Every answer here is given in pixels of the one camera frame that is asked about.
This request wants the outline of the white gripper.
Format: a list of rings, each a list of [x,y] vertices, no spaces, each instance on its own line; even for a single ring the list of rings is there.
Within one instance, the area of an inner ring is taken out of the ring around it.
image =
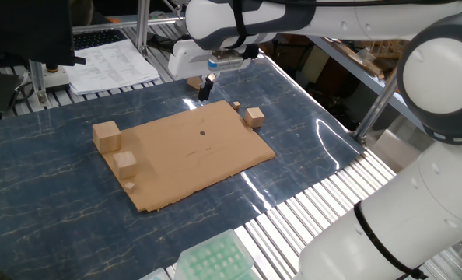
[[[201,49],[193,40],[179,40],[173,46],[168,69],[176,79],[207,75],[198,92],[198,99],[206,101],[214,86],[215,75],[246,68],[252,58],[244,58],[245,47],[237,50],[208,51]]]

